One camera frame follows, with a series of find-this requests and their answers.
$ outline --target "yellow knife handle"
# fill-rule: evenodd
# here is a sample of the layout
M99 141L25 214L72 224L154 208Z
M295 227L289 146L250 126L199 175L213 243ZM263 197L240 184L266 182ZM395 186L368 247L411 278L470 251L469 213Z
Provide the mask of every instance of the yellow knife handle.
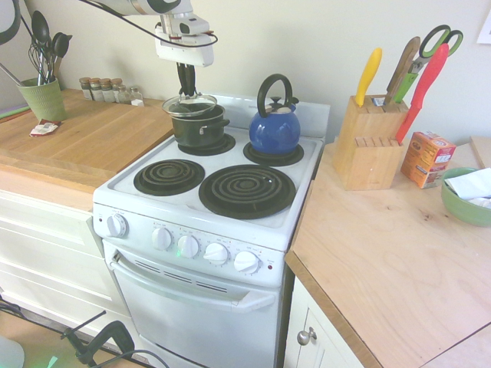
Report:
M374 52L371 53L368 59L367 65L361 75L360 83L358 84L358 90L356 92L355 101L359 107L363 106L363 101L365 99L365 94L367 93L368 86L375 77L377 73L378 66L381 64L382 60L382 49L376 48Z

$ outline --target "burner drip pan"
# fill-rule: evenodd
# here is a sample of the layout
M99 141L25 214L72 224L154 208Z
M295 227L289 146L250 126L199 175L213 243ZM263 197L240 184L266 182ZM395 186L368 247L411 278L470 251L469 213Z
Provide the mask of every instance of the burner drip pan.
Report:
M251 143L247 143L244 147L244 156L258 163L259 165L267 166L288 166L299 162L304 156L304 149L299 144L290 153L282 155L272 155L269 153L262 153L252 147Z
M295 184L281 171L267 166L238 165L208 176L199 188L207 209L233 219L260 219L293 202Z
M229 134L223 134L223 137L214 144L203 147L188 147L178 145L179 149L193 156L215 156L220 153L230 151L236 144L236 140Z
M174 196L198 186L204 178L201 165L186 159L168 159L141 169L133 184L145 194Z

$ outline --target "black pot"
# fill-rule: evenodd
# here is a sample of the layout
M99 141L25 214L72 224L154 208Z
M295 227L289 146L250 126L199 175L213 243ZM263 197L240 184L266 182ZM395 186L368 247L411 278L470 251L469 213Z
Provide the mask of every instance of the black pot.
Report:
M215 105L211 111L194 117L172 117L174 136L181 146L202 147L218 142L223 137L223 127L230 120L223 119L225 109Z

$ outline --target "glass lid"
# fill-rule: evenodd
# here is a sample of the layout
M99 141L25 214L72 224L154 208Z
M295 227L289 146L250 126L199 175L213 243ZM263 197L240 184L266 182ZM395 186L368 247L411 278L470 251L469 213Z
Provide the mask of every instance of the glass lid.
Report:
M216 106L216 98L207 94L195 94L192 97L175 96L163 103L162 108L172 117L194 117Z

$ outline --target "oven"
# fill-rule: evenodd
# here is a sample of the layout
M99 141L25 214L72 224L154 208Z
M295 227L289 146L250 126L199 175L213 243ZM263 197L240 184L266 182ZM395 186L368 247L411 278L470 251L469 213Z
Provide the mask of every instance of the oven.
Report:
M309 127L297 152L258 163L247 130L255 101L217 99L226 141L190 152L170 137L96 190L94 229L143 348L171 368L280 367L293 279L284 257L329 108L299 104Z

